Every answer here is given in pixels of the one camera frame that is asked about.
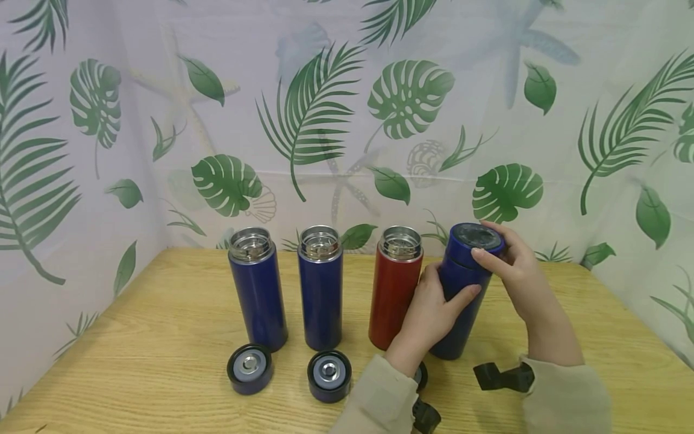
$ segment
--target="bottle lid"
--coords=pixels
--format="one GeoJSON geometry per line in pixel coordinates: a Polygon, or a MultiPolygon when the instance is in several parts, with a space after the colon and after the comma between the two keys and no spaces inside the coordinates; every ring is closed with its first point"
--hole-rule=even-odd
{"type": "Polygon", "coordinates": [[[407,262],[422,255],[422,237],[413,228],[391,226],[381,235],[378,248],[385,256],[407,262]]]}
{"type": "Polygon", "coordinates": [[[473,248],[484,249],[494,256],[499,256],[506,243],[501,235],[493,229],[477,223],[458,223],[450,229],[446,257],[467,268],[481,268],[473,259],[473,248]]]}
{"type": "Polygon", "coordinates": [[[229,259],[244,264],[259,262],[274,252],[270,232],[265,228],[242,229],[229,238],[229,259]]]}
{"type": "Polygon", "coordinates": [[[270,350],[260,344],[246,344],[229,358],[226,374],[236,393],[252,395],[270,383],[274,371],[270,350]]]}
{"type": "Polygon", "coordinates": [[[352,365],[337,350],[316,353],[308,362],[307,375],[311,394],[324,403],[341,401],[352,386],[352,365]]]}
{"type": "Polygon", "coordinates": [[[304,229],[299,235],[299,254],[311,261],[328,262],[342,253],[337,231],[330,226],[316,225],[304,229]]]}

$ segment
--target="person's left hand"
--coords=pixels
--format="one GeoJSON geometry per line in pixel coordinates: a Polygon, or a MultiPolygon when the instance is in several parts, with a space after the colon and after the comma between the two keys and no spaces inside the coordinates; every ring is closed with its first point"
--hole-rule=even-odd
{"type": "Polygon", "coordinates": [[[386,360],[407,376],[414,375],[427,351],[448,334],[460,312],[482,289],[466,286],[447,302],[439,280],[440,266],[434,262],[424,269],[403,326],[385,354],[386,360]]]}

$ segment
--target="blue thermos bottle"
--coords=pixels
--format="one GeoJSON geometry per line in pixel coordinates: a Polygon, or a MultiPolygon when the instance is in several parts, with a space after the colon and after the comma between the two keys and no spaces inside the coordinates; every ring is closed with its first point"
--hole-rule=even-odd
{"type": "Polygon", "coordinates": [[[459,223],[450,229],[448,245],[439,268],[439,278],[446,301],[451,300],[467,285],[478,284],[482,286],[482,290],[472,303],[463,309],[451,331],[431,348],[430,353],[440,359],[455,360],[463,354],[463,348],[491,279],[491,272],[473,259],[473,247],[499,256],[506,244],[501,235],[481,224],[459,223]]]}
{"type": "Polygon", "coordinates": [[[287,341],[277,248],[264,228],[245,228],[229,239],[229,264],[248,340],[275,352],[287,341]]]}
{"type": "Polygon", "coordinates": [[[342,339],[342,244],[330,226],[311,226],[297,249],[306,344],[316,351],[342,339]]]}

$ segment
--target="blue lid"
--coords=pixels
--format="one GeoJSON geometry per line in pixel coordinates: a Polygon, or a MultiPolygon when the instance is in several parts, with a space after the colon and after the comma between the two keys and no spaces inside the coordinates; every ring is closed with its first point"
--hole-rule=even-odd
{"type": "Polygon", "coordinates": [[[504,238],[493,229],[477,223],[458,223],[450,229],[446,257],[467,268],[482,268],[472,257],[472,249],[484,249],[494,256],[504,251],[504,238]]]}

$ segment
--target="hand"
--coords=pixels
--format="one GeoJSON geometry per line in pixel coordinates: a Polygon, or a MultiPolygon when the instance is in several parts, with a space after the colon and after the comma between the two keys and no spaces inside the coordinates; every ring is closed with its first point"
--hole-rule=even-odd
{"type": "Polygon", "coordinates": [[[501,259],[473,249],[478,264],[501,278],[528,333],[528,357],[561,366],[583,365],[581,346],[571,322],[559,304],[535,253],[510,228],[480,222],[504,237],[507,251],[501,259]]]}
{"type": "Polygon", "coordinates": [[[440,266],[435,262],[424,269],[403,326],[385,354],[407,376],[414,375],[427,351],[448,334],[460,312],[481,290],[479,285],[466,286],[447,302],[439,280],[440,266]]]}
{"type": "Polygon", "coordinates": [[[507,251],[501,259],[483,249],[473,249],[478,264],[501,278],[516,312],[526,324],[545,322],[562,311],[535,253],[512,229],[480,222],[504,237],[507,251]]]}

